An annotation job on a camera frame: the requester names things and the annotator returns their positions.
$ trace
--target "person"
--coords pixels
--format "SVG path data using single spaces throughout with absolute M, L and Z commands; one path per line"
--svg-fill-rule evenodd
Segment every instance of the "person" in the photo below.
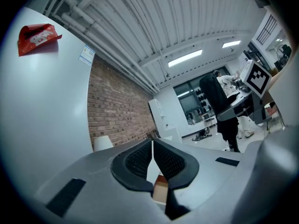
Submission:
M 213 75 L 217 77 L 218 82 L 220 83 L 225 95 L 229 97 L 233 92 L 236 91 L 236 87 L 232 84 L 232 82 L 238 79 L 237 76 L 223 76 L 218 70 L 213 72 Z M 245 135 L 246 138 L 250 137 L 254 134 L 254 131 L 250 128 L 249 117 L 240 116 L 237 117 L 239 121 L 238 125 L 238 134 L 237 138 L 241 139 Z

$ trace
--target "white floor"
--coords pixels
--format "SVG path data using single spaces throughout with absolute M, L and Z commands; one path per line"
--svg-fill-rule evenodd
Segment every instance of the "white floor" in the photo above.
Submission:
M 238 147 L 241 153 L 244 153 L 249 143 L 257 140 L 263 140 L 268 135 L 268 131 L 266 130 L 266 124 L 264 124 L 263 127 L 259 127 L 255 125 L 253 121 L 250 120 L 250 127 L 255 132 L 254 135 L 252 135 L 249 138 L 243 137 L 242 139 L 237 139 Z M 272 121 L 269 123 L 269 127 L 271 133 L 282 128 L 277 114 L 273 114 Z M 223 150 L 228 146 L 228 143 L 223 140 L 221 133 L 217 133 L 217 126 L 211 128 L 210 134 L 212 134 L 212 137 L 208 137 L 200 141 L 192 141 L 192 139 L 196 136 L 194 134 L 192 136 L 184 138 L 183 144 L 216 150 Z

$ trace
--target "pipe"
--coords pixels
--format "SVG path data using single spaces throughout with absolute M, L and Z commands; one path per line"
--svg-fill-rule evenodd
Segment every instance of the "pipe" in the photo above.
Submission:
M 73 20 L 70 16 L 68 16 L 65 13 L 62 14 L 62 20 L 67 22 L 69 24 L 69 27 L 72 26 L 73 28 L 77 29 L 80 33 L 86 35 L 91 40 L 93 40 L 97 44 L 97 47 L 99 48 L 99 50 L 101 52 L 103 52 L 109 58 L 111 57 L 111 55 L 109 55 L 103 48 L 101 48 L 101 46 L 103 46 L 104 43 L 99 38 L 97 38 L 96 35 L 94 35 L 92 32 L 87 30 L 85 27 L 83 27 L 81 24 L 79 24 L 77 21 Z M 126 63 L 126 61 L 123 60 L 118 54 L 116 54 L 111 48 L 108 47 L 107 51 L 110 52 L 110 54 L 112 54 L 114 57 L 116 57 L 116 59 L 118 59 L 120 62 L 122 62 L 127 67 L 127 69 L 131 70 L 141 81 L 143 81 L 143 83 L 147 84 L 147 82 L 144 80 L 144 78 L 139 73 L 137 73 L 135 70 L 133 70 L 131 68 L 131 66 L 128 65 Z M 157 91 L 152 86 L 150 86 L 149 84 L 147 84 L 147 86 L 148 86 L 148 88 L 150 88 L 152 90 L 152 92 L 157 93 Z
M 80 17 L 82 17 L 89 25 L 93 26 L 100 34 L 107 38 L 137 69 L 138 71 L 154 86 L 156 91 L 160 91 L 156 84 L 149 78 L 149 76 L 144 72 L 144 70 L 139 66 L 139 64 L 126 52 L 126 50 L 109 34 L 107 33 L 93 18 L 83 12 L 76 5 L 74 0 L 65 0 L 71 9 Z
M 106 55 L 109 59 L 111 59 L 113 62 L 115 62 L 117 65 L 119 65 L 124 71 L 126 71 L 130 76 L 135 78 L 135 82 L 137 82 L 144 90 L 146 90 L 150 94 L 155 94 L 153 91 L 151 91 L 145 84 L 142 83 L 137 77 L 134 76 L 132 72 L 127 70 L 123 65 L 121 65 L 118 61 L 116 61 L 109 53 L 107 53 L 103 48 L 101 48 L 99 45 L 97 45 L 93 40 L 91 40 L 88 36 L 84 35 L 82 32 L 80 32 L 78 29 L 67 23 L 66 21 L 62 20 L 59 16 L 54 15 L 54 17 L 61 21 L 63 24 L 67 25 L 70 29 L 75 31 L 77 34 L 79 34 L 82 38 L 84 38 L 86 41 L 88 41 L 90 44 L 92 44 L 96 49 L 101 51 L 104 55 Z M 126 73 L 121 71 L 125 76 L 130 78 Z

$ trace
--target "fluorescent light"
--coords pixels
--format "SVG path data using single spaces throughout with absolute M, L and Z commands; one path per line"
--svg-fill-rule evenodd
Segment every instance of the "fluorescent light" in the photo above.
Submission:
M 185 93 L 183 93 L 183 94 L 180 94 L 180 95 L 178 95 L 178 98 L 181 97 L 181 96 L 183 96 L 183 95 L 186 95 L 186 94 L 188 94 L 188 93 L 189 93 L 189 91 L 187 91 L 187 92 L 185 92 Z
M 193 53 L 190 53 L 190 54 L 188 54 L 188 55 L 186 55 L 186 56 L 182 56 L 182 57 L 180 57 L 180 58 L 178 58 L 178 59 L 176 59 L 176 60 L 174 60 L 174 61 L 172 61 L 172 62 L 168 62 L 168 66 L 171 67 L 171 66 L 173 66 L 173 65 L 179 64 L 179 63 L 181 63 L 181 62 L 183 62 L 183 61 L 185 61 L 185 60 L 188 60 L 188 59 L 190 59 L 190 58 L 199 56 L 199 55 L 201 55 L 201 53 L 202 53 L 202 50 L 198 50 L 198 51 L 195 51 L 195 52 L 193 52 Z
M 239 45 L 241 41 L 235 41 L 235 42 L 228 42 L 228 43 L 224 43 L 222 48 L 226 48 L 226 47 L 230 47 L 230 46 L 235 46 L 235 45 Z

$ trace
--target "red snack wrapper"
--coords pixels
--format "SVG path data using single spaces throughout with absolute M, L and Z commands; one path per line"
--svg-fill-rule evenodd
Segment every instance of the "red snack wrapper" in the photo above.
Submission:
M 24 26 L 19 34 L 19 56 L 34 50 L 36 47 L 56 41 L 61 37 L 62 35 L 57 35 L 54 26 L 48 23 Z

